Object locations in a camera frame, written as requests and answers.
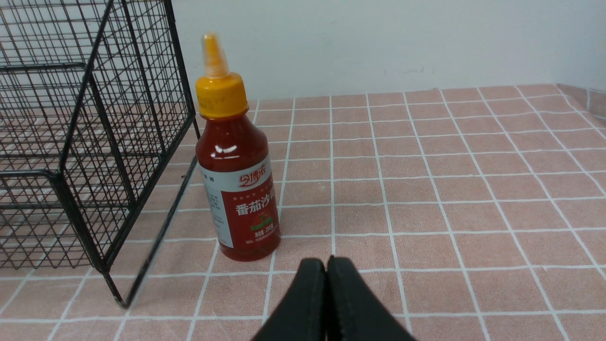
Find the basket leg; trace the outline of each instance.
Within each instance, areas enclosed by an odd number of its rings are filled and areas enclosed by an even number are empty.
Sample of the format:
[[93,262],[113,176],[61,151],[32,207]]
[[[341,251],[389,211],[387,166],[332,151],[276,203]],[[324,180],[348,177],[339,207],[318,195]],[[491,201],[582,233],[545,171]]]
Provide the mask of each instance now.
[[141,287],[141,283],[143,282],[143,279],[145,279],[147,270],[149,270],[150,266],[152,265],[152,262],[153,262],[153,259],[156,255],[156,253],[158,253],[158,249],[160,248],[160,245],[162,244],[162,241],[164,240],[164,236],[166,235],[166,232],[168,231],[170,222],[172,221],[173,216],[175,215],[175,213],[177,211],[177,206],[179,205],[179,202],[181,202],[181,198],[183,197],[183,194],[185,193],[185,190],[187,189],[187,185],[189,184],[189,181],[191,179],[191,176],[193,175],[193,172],[196,170],[197,164],[198,164],[198,159],[196,157],[193,157],[193,159],[191,160],[191,163],[190,163],[190,167],[187,170],[185,177],[183,178],[183,182],[181,183],[181,187],[179,188],[177,197],[175,198],[173,205],[171,206],[170,210],[168,211],[166,219],[164,220],[164,224],[162,224],[162,228],[158,232],[158,235],[156,236],[156,239],[154,240],[153,245],[151,246],[151,250],[150,250],[149,254],[147,254],[147,258],[145,258],[145,261],[141,265],[141,268],[139,269],[139,273],[135,277],[135,281],[133,282],[132,286],[128,290],[126,297],[123,297],[120,294],[118,288],[116,287],[116,283],[112,279],[112,275],[110,274],[110,271],[101,272],[101,275],[105,279],[107,286],[110,288],[110,291],[112,292],[114,299],[116,300],[116,302],[118,303],[118,305],[121,308],[127,309],[135,300],[135,296],[137,295],[137,292],[139,291],[139,288]]

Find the tomato sauce bottle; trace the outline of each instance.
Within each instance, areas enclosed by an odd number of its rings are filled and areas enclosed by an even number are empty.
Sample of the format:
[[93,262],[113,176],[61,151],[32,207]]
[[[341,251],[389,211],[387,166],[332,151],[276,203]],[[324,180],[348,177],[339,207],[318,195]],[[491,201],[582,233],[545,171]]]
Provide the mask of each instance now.
[[246,117],[244,82],[229,72],[217,37],[205,35],[203,47],[205,76],[196,94],[207,123],[196,155],[208,203],[223,254],[257,260],[280,244],[267,137]]

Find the red label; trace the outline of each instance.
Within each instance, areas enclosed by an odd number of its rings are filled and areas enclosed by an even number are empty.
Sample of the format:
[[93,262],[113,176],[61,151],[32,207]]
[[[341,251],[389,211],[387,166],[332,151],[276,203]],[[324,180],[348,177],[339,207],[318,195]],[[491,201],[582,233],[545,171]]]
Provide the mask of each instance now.
[[[240,176],[240,187],[257,184],[265,174],[261,166]],[[233,247],[253,249],[268,236],[277,233],[278,205],[271,175],[262,184],[244,192],[221,192]]]

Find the bottle label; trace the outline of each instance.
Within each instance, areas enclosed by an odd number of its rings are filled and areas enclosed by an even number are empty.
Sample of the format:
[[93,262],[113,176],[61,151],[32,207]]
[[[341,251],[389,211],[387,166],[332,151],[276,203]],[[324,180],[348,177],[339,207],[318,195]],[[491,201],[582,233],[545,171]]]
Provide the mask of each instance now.
[[221,243],[230,248],[253,249],[278,230],[269,155],[237,172],[202,168],[202,177]]

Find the tile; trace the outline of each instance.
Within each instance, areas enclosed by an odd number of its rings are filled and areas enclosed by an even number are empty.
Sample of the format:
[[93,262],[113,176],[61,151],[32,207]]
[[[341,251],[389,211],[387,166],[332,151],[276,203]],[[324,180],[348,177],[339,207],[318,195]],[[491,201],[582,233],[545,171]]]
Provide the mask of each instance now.
[[330,180],[330,160],[289,161],[286,180]]
[[320,126],[294,126],[293,141],[328,140],[330,139],[330,125]]
[[307,158],[330,158],[330,142],[329,141],[291,142],[288,158],[290,160],[307,159]]
[[129,320],[124,324],[120,341],[185,340],[190,324],[180,320]]
[[532,107],[523,99],[490,101],[490,110],[497,115],[519,115],[521,113],[534,113]]
[[569,149],[606,147],[606,138],[594,129],[554,132],[554,134]]
[[606,264],[606,231],[577,231],[577,235],[598,264]]
[[420,137],[426,155],[466,153],[467,148],[459,136]]
[[335,179],[378,178],[376,158],[338,158],[333,160]]
[[72,341],[75,335],[78,335],[78,340],[81,341],[113,341],[120,324],[120,321],[62,323],[53,341]]
[[203,283],[203,276],[150,277],[141,287],[131,315],[192,316]]
[[391,204],[389,216],[393,232],[447,231],[438,204]]
[[151,268],[152,274],[205,272],[215,250],[215,241],[165,242]]
[[545,124],[535,113],[525,113],[515,116],[499,116],[497,120],[506,132],[527,132],[531,130],[547,130]]
[[370,123],[334,124],[333,139],[370,138]]
[[402,281],[410,313],[475,312],[463,272],[404,271]]
[[261,329],[261,320],[196,321],[192,339],[198,341],[251,340]]
[[415,137],[384,138],[376,140],[379,155],[420,155]]
[[606,171],[606,150],[573,150],[572,155],[586,171]]
[[179,192],[178,187],[156,187],[147,199],[143,211],[167,211]]
[[295,110],[294,122],[297,124],[328,124],[330,123],[329,109]]
[[555,84],[529,84],[518,86],[525,97],[560,95],[560,90]]
[[606,227],[606,199],[562,200],[557,204],[574,228]]
[[293,100],[291,98],[287,100],[265,100],[259,102],[258,110],[279,110],[279,109],[292,109]]
[[571,112],[574,111],[564,96],[557,94],[555,96],[543,96],[538,98],[529,98],[528,102],[539,112]]
[[502,100],[504,98],[519,98],[520,93],[513,86],[481,87],[480,92],[486,100]]
[[401,92],[393,93],[369,93],[368,103],[371,106],[386,106],[389,104],[404,104],[404,96]]
[[402,296],[395,272],[363,272],[360,274],[370,291],[392,314],[402,314]]
[[269,144],[269,157],[271,160],[284,160],[286,159],[286,151],[288,149],[288,143],[270,143]]
[[177,212],[167,235],[167,238],[214,237],[216,237],[215,225],[210,211]]
[[160,176],[160,179],[156,185],[181,185],[188,169],[188,165],[169,164],[162,172],[162,176]]
[[195,155],[196,148],[194,146],[179,146],[173,157],[170,158],[170,163],[190,163]]
[[366,95],[332,96],[332,106],[333,108],[365,107]]
[[442,201],[490,200],[490,193],[480,177],[438,178],[436,187]]
[[482,97],[474,87],[442,90],[446,102],[481,101]]
[[547,306],[530,270],[470,271],[481,311],[544,311]]
[[535,270],[556,310],[606,308],[606,281],[596,269]]
[[275,271],[295,271],[304,258],[327,260],[330,255],[330,237],[283,238],[276,251],[273,269]]
[[484,340],[477,317],[413,317],[410,323],[417,340]]
[[287,183],[284,188],[283,205],[330,204],[330,183]]
[[543,151],[523,153],[524,158],[536,173],[579,172],[581,168],[567,152]]
[[374,122],[375,137],[404,137],[414,136],[410,121]]
[[484,102],[449,103],[448,108],[453,117],[490,116],[490,110]]
[[455,237],[466,268],[526,265],[511,234],[457,234]]
[[374,155],[375,144],[371,139],[333,141],[334,157],[373,157]]
[[302,97],[295,99],[297,109],[322,109],[330,107],[330,98],[325,97]]
[[552,130],[572,130],[572,129],[591,129],[591,124],[587,123],[578,113],[544,113],[541,118],[545,125]]
[[384,178],[426,177],[427,167],[422,157],[380,157]]
[[288,141],[290,127],[259,127],[269,142]]
[[283,235],[329,234],[330,207],[283,208],[280,231]]
[[0,307],[4,306],[8,300],[10,300],[20,284],[21,280],[2,281],[2,286],[0,286]]
[[456,124],[463,134],[503,132],[494,117],[458,118]]
[[368,122],[368,108],[333,109],[333,124]]
[[509,136],[518,150],[562,149],[550,132],[510,133]]
[[202,316],[263,315],[267,275],[210,277],[202,305]]
[[383,184],[388,202],[436,201],[435,191],[428,178],[384,180]]
[[429,155],[427,164],[434,177],[478,174],[478,169],[470,155]]
[[602,192],[585,174],[545,174],[539,178],[553,198],[600,197]]
[[46,341],[54,323],[2,323],[2,341]]
[[0,317],[3,319],[60,319],[80,282],[80,279],[27,281]]
[[413,120],[450,118],[448,109],[444,104],[411,104],[408,106],[408,111]]
[[385,208],[383,205],[337,206],[335,207],[335,231],[342,234],[387,233]]
[[604,338],[606,314],[558,315],[570,341],[600,341]]
[[491,341],[564,340],[551,315],[485,316],[484,321]]
[[290,288],[295,279],[295,274],[274,274],[271,280],[271,291],[269,295],[268,312],[270,314],[278,307],[280,301]]
[[255,126],[289,126],[292,118],[292,110],[260,111],[257,113]]
[[416,120],[414,121],[415,131],[418,136],[427,135],[458,135],[453,120],[450,118],[436,120]]
[[[114,281],[120,290],[130,289],[133,283],[132,279],[114,279]],[[112,293],[104,279],[87,279],[74,299],[66,318],[124,316],[126,310],[120,308],[111,297]]]
[[497,200],[546,198],[543,188],[532,175],[506,175],[488,177],[487,180]]
[[397,235],[394,241],[401,269],[460,268],[449,235]]
[[379,180],[335,182],[336,204],[372,204],[382,202],[383,194]]
[[512,152],[513,144],[505,134],[466,135],[472,153]]
[[395,267],[391,243],[387,236],[336,237],[335,243],[336,255],[351,259],[358,270]]
[[565,229],[566,224],[549,201],[500,203],[512,229]]
[[374,122],[409,119],[406,106],[371,107],[370,117]]
[[516,236],[533,265],[591,264],[571,232],[519,232]]
[[503,231],[507,229],[493,203],[445,204],[453,231]]
[[435,103],[442,102],[442,95],[439,90],[423,90],[404,93],[408,103]]
[[524,160],[518,154],[478,154],[474,157],[485,175],[530,172]]

